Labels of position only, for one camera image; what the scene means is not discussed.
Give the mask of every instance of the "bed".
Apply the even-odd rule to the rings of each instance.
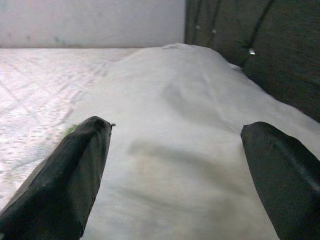
[[[320,158],[319,56],[313,54],[319,50],[313,42],[319,17],[308,18],[313,31],[305,43],[310,48],[303,51],[294,51],[302,40],[297,34],[290,45],[282,36],[276,39],[274,18],[268,18],[276,15],[287,23],[288,11],[297,6],[316,16],[319,3],[292,1],[284,10],[280,1],[234,2],[189,2],[189,45],[1,49],[6,58],[0,63],[0,89],[12,99],[1,102],[1,207],[69,126],[98,116],[115,126],[82,239],[288,239],[275,231],[259,198],[241,132],[244,125],[266,122]],[[209,3],[212,12],[201,11]],[[225,16],[248,6],[256,8],[255,14],[251,19],[237,15],[244,23],[240,29],[249,33],[249,25],[257,31],[252,23],[258,19],[266,24],[258,25],[260,34],[243,46],[232,41],[239,39],[239,27]],[[203,30],[201,21],[208,22],[205,14],[216,18],[204,32],[194,32]],[[279,67],[284,56],[271,48],[292,58]],[[301,58],[308,60],[303,66]],[[40,99],[39,91],[49,94]],[[36,100],[28,101],[29,96]]]

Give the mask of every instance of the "white wall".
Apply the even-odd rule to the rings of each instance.
[[[2,48],[182,43],[185,0],[0,0]]]

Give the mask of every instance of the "white bedsheet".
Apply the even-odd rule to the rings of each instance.
[[[115,123],[84,240],[276,240],[240,132],[268,122],[320,158],[320,124],[213,50],[174,44],[116,63],[66,120]]]
[[[136,49],[0,49],[0,209],[66,130],[76,103]]]

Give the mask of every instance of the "upholstered headboard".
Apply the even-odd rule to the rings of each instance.
[[[320,122],[319,0],[188,0],[185,42]]]

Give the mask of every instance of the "dark headboard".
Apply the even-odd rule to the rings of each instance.
[[[319,0],[187,0],[185,42],[320,122]]]

